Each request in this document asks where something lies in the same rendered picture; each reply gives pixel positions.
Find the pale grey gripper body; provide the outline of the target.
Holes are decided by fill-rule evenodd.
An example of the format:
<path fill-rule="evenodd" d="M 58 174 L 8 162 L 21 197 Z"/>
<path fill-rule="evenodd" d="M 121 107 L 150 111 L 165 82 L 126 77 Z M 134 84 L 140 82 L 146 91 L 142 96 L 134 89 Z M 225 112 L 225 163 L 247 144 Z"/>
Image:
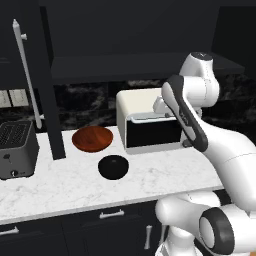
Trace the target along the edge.
<path fill-rule="evenodd" d="M 153 104 L 153 110 L 157 115 L 163 117 L 173 117 L 174 114 L 168 105 L 164 102 L 161 96 L 158 96 Z"/>

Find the black base cabinet door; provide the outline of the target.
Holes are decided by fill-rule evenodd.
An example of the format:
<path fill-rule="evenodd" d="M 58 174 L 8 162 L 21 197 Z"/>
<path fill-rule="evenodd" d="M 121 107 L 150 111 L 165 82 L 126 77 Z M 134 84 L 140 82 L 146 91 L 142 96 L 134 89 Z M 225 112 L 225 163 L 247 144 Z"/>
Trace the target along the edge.
<path fill-rule="evenodd" d="M 150 249 L 144 250 L 146 226 L 141 219 L 134 219 L 66 233 L 69 256 L 153 256 L 159 229 L 152 225 Z"/>

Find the black open wall cabinet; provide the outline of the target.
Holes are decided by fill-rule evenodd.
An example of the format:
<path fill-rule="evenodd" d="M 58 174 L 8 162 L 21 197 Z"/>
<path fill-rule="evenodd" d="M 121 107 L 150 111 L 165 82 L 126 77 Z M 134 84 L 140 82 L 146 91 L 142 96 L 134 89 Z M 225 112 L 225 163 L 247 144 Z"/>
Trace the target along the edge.
<path fill-rule="evenodd" d="M 167 77 L 191 52 L 216 74 L 244 67 L 212 49 L 217 0 L 39 0 L 46 10 L 55 82 Z"/>

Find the small black bowl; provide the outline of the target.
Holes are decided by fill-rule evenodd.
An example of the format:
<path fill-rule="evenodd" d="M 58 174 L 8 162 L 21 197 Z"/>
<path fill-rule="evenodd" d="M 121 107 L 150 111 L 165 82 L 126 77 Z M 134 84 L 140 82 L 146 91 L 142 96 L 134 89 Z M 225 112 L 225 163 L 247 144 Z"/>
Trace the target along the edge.
<path fill-rule="evenodd" d="M 120 155 L 108 155 L 98 163 L 98 171 L 102 177 L 108 180 L 123 178 L 129 169 L 129 162 Z"/>

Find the white wall outlet plate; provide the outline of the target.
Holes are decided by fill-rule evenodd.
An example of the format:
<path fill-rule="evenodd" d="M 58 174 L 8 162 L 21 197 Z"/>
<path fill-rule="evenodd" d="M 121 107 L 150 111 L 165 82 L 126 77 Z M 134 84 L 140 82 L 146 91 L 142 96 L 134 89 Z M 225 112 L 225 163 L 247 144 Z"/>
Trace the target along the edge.
<path fill-rule="evenodd" d="M 9 93 L 14 107 L 23 107 L 29 105 L 26 91 L 24 89 L 10 90 Z"/>
<path fill-rule="evenodd" d="M 0 90 L 0 108 L 11 106 L 10 99 L 6 90 Z"/>

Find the black open cabinet door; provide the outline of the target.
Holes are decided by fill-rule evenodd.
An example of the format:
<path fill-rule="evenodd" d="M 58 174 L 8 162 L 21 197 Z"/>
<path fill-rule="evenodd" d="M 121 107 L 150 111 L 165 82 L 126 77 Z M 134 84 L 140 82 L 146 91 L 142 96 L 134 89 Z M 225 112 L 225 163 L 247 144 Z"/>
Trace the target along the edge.
<path fill-rule="evenodd" d="M 21 30 L 27 35 L 25 52 L 34 88 L 38 89 L 54 160 L 66 157 L 52 85 L 43 23 L 38 0 L 20 0 Z"/>

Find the brown wooden bowl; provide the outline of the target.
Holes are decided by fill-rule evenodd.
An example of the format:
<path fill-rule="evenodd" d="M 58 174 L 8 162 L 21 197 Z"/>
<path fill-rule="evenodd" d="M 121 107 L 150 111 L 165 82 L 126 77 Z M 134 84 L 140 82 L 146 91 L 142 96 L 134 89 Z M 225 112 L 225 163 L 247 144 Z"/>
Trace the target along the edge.
<path fill-rule="evenodd" d="M 81 151 L 95 153 L 107 148 L 113 141 L 113 133 L 101 126 L 78 129 L 72 136 L 72 143 Z"/>

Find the black closed wall cabinet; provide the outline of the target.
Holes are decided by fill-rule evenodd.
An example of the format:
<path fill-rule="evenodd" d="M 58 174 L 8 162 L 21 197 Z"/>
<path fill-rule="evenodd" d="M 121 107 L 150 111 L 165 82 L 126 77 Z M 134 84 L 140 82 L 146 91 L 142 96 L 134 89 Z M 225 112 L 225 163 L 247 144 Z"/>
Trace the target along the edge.
<path fill-rule="evenodd" d="M 16 0 L 0 0 L 0 89 L 21 89 L 24 74 L 13 31 Z"/>
<path fill-rule="evenodd" d="M 256 0 L 219 0 L 212 51 L 256 80 Z"/>

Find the black drawer front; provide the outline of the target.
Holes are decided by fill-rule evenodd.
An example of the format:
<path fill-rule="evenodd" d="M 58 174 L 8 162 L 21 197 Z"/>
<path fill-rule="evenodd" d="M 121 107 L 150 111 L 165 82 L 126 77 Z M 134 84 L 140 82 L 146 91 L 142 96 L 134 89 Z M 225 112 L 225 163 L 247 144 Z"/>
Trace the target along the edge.
<path fill-rule="evenodd" d="M 145 224 L 154 225 L 155 223 L 158 223 L 155 215 L 155 204 L 155 201 L 150 201 L 64 215 L 61 218 L 62 228 L 64 232 L 75 232 L 81 230 L 82 228 L 91 227 L 93 225 L 131 220 L 133 218 L 141 218 Z M 114 213 L 118 212 L 119 209 L 125 212 L 123 216 L 116 216 L 106 219 L 99 218 L 101 212 Z"/>
<path fill-rule="evenodd" d="M 19 234 L 0 236 L 0 256 L 68 256 L 62 225 L 57 218 L 0 225 L 0 231 L 19 229 Z"/>

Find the dark grey toaster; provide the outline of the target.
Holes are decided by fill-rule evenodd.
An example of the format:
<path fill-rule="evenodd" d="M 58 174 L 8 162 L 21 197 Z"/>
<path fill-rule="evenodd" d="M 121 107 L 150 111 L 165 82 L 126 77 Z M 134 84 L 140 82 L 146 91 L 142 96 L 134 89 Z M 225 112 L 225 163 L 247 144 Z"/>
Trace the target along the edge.
<path fill-rule="evenodd" d="M 1 180 L 32 176 L 38 153 L 32 121 L 8 121 L 0 125 Z"/>

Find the white toaster oven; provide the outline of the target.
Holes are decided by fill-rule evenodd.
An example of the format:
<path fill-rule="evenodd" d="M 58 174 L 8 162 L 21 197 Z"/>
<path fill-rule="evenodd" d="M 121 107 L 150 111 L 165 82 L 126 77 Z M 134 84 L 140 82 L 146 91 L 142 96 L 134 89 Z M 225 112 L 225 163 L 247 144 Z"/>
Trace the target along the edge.
<path fill-rule="evenodd" d="M 160 88 L 122 90 L 116 95 L 116 122 L 128 154 L 176 150 L 186 139 L 171 113 L 155 113 Z"/>

